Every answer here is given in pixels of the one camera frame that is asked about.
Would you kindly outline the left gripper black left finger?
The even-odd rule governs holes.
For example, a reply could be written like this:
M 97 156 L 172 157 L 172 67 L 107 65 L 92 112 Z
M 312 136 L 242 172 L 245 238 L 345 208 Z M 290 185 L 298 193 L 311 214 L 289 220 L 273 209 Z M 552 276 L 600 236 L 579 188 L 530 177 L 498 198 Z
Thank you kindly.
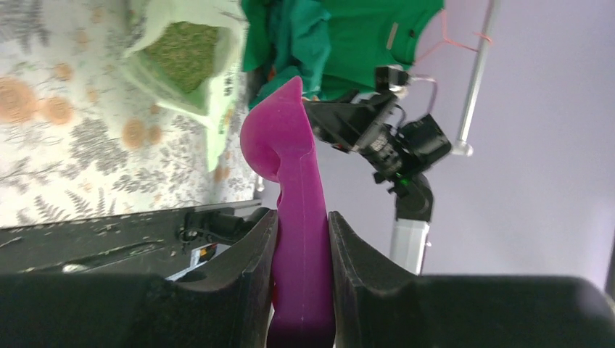
M 278 216 L 268 210 L 184 281 L 158 275 L 1 277 L 3 347 L 264 347 Z

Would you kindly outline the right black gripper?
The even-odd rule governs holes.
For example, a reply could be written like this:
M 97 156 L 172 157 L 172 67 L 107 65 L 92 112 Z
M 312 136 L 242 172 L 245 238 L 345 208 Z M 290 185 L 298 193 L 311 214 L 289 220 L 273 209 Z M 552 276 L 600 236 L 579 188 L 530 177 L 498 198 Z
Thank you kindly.
M 409 192 L 423 172 L 446 157 L 452 144 L 429 113 L 395 126 L 386 122 L 397 105 L 394 94 L 374 94 L 356 103 L 304 101 L 316 138 L 343 152 L 359 152 L 376 170 L 377 184 L 389 181 L 389 192 Z

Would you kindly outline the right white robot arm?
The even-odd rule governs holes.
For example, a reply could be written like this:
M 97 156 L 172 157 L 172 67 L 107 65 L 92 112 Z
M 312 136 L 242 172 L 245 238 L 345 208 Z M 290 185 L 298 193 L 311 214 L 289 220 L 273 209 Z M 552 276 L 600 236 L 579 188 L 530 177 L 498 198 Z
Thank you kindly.
M 434 195 L 424 173 L 446 157 L 452 144 L 432 117 L 437 82 L 400 67 L 375 69 L 376 90 L 359 99 L 357 90 L 331 101 L 304 100 L 314 136 L 333 148 L 354 152 L 374 168 L 375 183 L 390 183 L 395 224 L 390 259 L 416 275 L 423 269 Z M 399 100 L 415 82 L 432 85 L 428 112 L 409 121 Z

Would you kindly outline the purple litter scoop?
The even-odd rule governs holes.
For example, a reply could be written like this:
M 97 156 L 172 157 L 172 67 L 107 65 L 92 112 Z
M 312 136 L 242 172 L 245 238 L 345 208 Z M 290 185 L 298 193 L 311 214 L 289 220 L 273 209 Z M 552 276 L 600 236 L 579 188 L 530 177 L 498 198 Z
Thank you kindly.
M 301 78 L 292 78 L 249 112 L 240 145 L 249 166 L 280 187 L 267 345 L 332 347 L 336 324 L 329 225 Z

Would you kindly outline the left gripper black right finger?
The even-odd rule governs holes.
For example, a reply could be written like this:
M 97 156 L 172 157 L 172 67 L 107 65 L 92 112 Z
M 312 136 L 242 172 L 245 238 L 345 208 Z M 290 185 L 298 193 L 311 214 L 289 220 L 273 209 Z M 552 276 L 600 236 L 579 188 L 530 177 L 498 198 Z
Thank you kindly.
M 610 299 L 566 276 L 414 275 L 329 214 L 338 347 L 612 347 Z

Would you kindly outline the green cat litter bag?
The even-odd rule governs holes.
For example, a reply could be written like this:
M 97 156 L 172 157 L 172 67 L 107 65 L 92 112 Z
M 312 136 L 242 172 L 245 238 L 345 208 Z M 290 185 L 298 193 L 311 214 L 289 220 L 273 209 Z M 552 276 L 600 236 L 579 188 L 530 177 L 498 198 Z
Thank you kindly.
M 240 1 L 129 1 L 127 81 L 206 128 L 207 169 L 226 147 L 249 23 Z

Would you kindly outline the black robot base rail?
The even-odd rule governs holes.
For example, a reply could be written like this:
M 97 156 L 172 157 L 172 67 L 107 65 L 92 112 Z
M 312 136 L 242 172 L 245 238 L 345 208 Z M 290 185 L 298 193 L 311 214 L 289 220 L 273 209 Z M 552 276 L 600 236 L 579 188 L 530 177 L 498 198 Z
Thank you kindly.
M 1 273 L 156 273 L 180 278 L 242 239 L 259 199 L 1 230 Z

